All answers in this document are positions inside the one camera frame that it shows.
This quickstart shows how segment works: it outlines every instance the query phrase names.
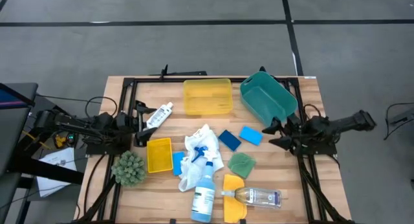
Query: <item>green spiky ball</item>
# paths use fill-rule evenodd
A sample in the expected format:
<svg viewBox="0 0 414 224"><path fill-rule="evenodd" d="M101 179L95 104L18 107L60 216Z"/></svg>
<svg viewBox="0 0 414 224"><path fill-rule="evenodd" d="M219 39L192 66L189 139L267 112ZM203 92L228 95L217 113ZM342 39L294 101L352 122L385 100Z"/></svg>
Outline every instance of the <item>green spiky ball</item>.
<svg viewBox="0 0 414 224"><path fill-rule="evenodd" d="M119 161L112 166L116 182L128 187L142 183L146 178L144 163L143 158L131 151L123 153Z"/></svg>

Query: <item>yellow container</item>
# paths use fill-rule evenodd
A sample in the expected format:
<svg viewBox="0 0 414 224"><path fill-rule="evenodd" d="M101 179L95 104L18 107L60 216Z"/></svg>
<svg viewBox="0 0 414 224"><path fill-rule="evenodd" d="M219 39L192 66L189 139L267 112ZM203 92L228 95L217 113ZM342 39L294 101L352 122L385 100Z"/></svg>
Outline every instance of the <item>yellow container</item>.
<svg viewBox="0 0 414 224"><path fill-rule="evenodd" d="M173 169L171 139L150 140L147 143L148 173L165 172Z"/></svg>
<svg viewBox="0 0 414 224"><path fill-rule="evenodd" d="M186 80L184 108L187 115L215 115L233 109L232 83L228 78Z"/></svg>

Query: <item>blue sponge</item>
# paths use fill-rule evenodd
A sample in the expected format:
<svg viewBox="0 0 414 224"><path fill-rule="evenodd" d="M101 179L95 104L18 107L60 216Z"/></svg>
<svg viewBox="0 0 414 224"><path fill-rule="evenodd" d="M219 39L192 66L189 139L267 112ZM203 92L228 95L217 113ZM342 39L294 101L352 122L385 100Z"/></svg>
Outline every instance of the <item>blue sponge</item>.
<svg viewBox="0 0 414 224"><path fill-rule="evenodd" d="M241 144L241 141L227 130L219 136L219 139L232 151L235 151Z"/></svg>
<svg viewBox="0 0 414 224"><path fill-rule="evenodd" d="M173 153L173 174L181 175L181 160L186 156L182 151Z"/></svg>
<svg viewBox="0 0 414 224"><path fill-rule="evenodd" d="M255 144L256 146L258 146L261 142L261 139L263 138L263 135L252 129L249 128L247 126L243 127L243 129L240 132L239 135L242 139L247 140L248 142L251 142L253 144Z"/></svg>

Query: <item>white paper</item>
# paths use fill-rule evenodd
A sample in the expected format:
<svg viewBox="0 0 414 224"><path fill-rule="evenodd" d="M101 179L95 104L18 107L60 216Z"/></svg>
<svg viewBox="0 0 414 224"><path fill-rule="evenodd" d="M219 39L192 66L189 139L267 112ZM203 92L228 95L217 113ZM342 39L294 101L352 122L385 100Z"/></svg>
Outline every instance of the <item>white paper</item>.
<svg viewBox="0 0 414 224"><path fill-rule="evenodd" d="M46 163L53 164L53 165L59 164L59 166L76 171L76 165L73 160L74 160L73 148L66 148L61 151L50 153L44 156L44 158L40 159L39 161L46 162ZM62 188L70 184L67 182L55 181L53 179L47 179L47 178L39 177L39 176L37 176L37 180L38 180L40 197L47 197L51 195L52 193L58 190L61 190Z"/></svg>

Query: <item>yellow cloth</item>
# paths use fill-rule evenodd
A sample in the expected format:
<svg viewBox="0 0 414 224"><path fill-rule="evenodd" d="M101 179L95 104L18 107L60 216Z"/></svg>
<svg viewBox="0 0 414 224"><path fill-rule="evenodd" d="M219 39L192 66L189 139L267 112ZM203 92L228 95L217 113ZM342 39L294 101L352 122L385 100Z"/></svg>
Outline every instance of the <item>yellow cloth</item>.
<svg viewBox="0 0 414 224"><path fill-rule="evenodd" d="M235 175L224 175L223 190L231 191L245 186L245 182ZM238 202L233 197L224 196L224 222L238 223L247 215L245 204Z"/></svg>

